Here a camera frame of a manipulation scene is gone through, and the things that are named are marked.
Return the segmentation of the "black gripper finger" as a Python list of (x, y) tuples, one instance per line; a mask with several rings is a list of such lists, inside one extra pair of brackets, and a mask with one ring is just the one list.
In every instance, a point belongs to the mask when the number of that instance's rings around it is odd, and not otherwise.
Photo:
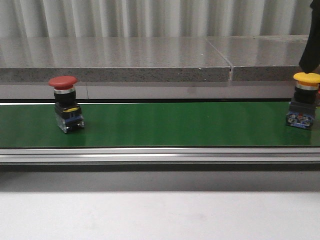
[(311, 26), (308, 40), (299, 61), (299, 66), (306, 74), (312, 73), (320, 65), (320, 1), (310, 4)]

